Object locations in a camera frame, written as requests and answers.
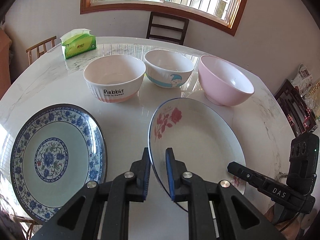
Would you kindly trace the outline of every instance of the marble tabletop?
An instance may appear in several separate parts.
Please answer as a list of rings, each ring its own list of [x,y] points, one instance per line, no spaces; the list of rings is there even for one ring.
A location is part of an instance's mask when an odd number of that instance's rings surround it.
[[[209,102],[197,78],[197,67],[181,89],[161,89],[144,78],[138,96],[123,103],[97,100],[83,78],[84,68],[94,59],[110,54],[128,54],[142,59],[155,48],[180,52],[196,65],[206,53],[162,41],[126,37],[97,37],[97,49],[68,60],[61,45],[55,46],[13,83],[0,100],[0,170],[1,192],[6,192],[18,214],[23,210],[15,199],[10,182],[10,154],[23,124],[44,107],[70,103],[90,112],[102,127],[108,150],[107,181],[127,171],[141,158],[147,146],[148,126],[152,114],[165,100],[188,97],[199,100],[216,111],[231,127],[244,152],[247,167],[275,179],[281,179],[289,168],[290,143],[294,134],[290,125],[261,79],[239,69],[254,85],[255,93],[244,103],[217,106]],[[261,211],[272,205],[270,198],[247,185],[244,195]],[[130,239],[187,239],[188,215],[174,204],[150,174],[145,203],[132,203],[129,217]]]

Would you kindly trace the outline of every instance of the cartoon character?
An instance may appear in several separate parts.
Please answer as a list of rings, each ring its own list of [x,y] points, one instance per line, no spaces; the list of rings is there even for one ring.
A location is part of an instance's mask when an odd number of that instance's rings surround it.
[[[182,76],[177,75],[177,74],[172,74],[170,75],[171,77],[173,76],[173,78],[171,79],[170,83],[172,84],[172,87],[175,88],[178,86],[178,84],[181,83],[182,81]]]

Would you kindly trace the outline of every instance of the silver bolt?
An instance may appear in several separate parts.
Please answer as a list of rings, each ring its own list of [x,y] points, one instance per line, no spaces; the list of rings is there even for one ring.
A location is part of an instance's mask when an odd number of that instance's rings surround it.
[[[126,173],[124,173],[124,176],[128,179],[128,178],[132,178],[134,176],[134,173],[132,171],[127,171]]]
[[[190,179],[192,177],[192,173],[190,171],[186,171],[182,174],[185,179]]]
[[[227,180],[222,180],[220,182],[221,187],[229,187],[230,186],[230,182]]]
[[[97,186],[97,182],[91,180],[87,183],[87,188],[94,188]]]

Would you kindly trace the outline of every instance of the human hand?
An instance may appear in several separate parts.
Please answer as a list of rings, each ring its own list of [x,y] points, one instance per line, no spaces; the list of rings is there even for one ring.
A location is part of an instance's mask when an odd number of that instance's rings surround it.
[[[273,220],[273,216],[274,216],[274,213],[273,213],[273,208],[274,206],[270,207],[269,210],[264,214],[264,216],[271,222]],[[288,221],[284,221],[284,222],[281,222],[277,225],[275,225],[275,227],[278,229],[278,230],[281,230],[282,228],[284,228],[287,224],[289,224],[291,222],[291,220],[288,220]],[[299,233],[299,230],[300,230],[300,222],[295,219],[291,225],[289,225],[285,230],[283,230],[281,233],[285,236],[285,238],[287,240],[295,240],[298,233]]]

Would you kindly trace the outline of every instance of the tissue package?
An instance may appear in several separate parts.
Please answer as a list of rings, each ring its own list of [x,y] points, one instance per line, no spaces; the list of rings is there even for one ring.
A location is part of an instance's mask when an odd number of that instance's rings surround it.
[[[96,36],[91,35],[90,30],[87,29],[72,30],[60,39],[65,59],[97,48]]]

